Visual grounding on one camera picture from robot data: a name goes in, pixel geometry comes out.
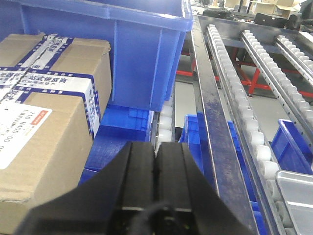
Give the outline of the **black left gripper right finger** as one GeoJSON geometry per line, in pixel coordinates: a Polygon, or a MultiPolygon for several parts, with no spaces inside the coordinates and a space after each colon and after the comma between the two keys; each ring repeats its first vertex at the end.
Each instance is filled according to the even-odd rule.
{"type": "Polygon", "coordinates": [[[209,184],[186,144],[164,142],[156,161],[156,197],[174,210],[169,235],[250,235],[209,184]]]}

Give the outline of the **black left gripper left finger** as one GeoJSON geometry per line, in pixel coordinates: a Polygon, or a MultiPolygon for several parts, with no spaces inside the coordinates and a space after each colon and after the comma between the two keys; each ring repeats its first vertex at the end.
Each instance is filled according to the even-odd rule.
{"type": "Polygon", "coordinates": [[[30,210],[17,235],[150,235],[154,150],[130,142],[70,192],[30,210]]]}

